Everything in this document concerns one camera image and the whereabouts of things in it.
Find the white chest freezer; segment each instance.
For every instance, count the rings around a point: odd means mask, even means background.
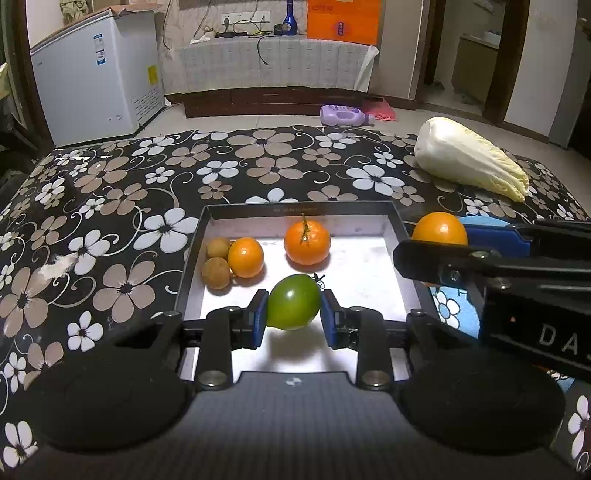
[[[154,12],[107,9],[31,50],[56,146],[133,134],[164,107]]]

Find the freezer label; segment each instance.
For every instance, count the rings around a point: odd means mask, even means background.
[[[99,33],[93,37],[95,39],[95,53],[96,53],[96,64],[102,65],[106,63],[105,59],[105,41],[103,34]]]

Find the tiled floor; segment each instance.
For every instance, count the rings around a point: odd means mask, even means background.
[[[451,89],[443,89],[434,85],[425,85],[423,90],[423,102],[434,105],[446,106],[455,110],[482,115],[483,105],[472,101],[465,95],[460,95]]]
[[[510,152],[545,164],[566,185],[585,210],[591,213],[591,161],[573,150],[564,150],[528,137],[508,132],[493,125],[466,120],[425,110],[395,109],[396,122],[378,122],[370,129],[384,132],[417,134],[422,124],[434,116],[448,116]],[[191,129],[231,132],[240,129],[289,127],[290,125],[321,126],[317,116],[303,115],[235,115],[185,118],[182,105],[162,111],[136,138],[175,134]]]

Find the blue gripper pad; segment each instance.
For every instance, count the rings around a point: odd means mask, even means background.
[[[523,240],[511,226],[464,225],[471,247],[488,247],[504,257],[524,258],[530,256],[530,243]]]
[[[323,291],[320,292],[320,301],[320,320],[322,321],[322,329],[324,330],[324,336],[326,337],[326,344],[332,348],[336,344],[335,313],[333,309],[330,308],[329,301]]]
[[[265,295],[265,298],[261,301],[261,304],[256,310],[255,321],[253,328],[254,346],[259,348],[262,343],[262,337],[265,333],[265,327],[267,325],[267,303],[269,300],[269,294]]]

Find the tangerine stem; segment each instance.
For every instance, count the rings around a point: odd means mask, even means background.
[[[308,232],[310,231],[310,227],[308,226],[308,221],[306,220],[306,216],[303,213],[301,215],[303,217],[303,222],[304,222],[304,231],[301,233],[300,245],[302,242],[306,242],[307,244],[310,243],[310,240],[308,239]]]

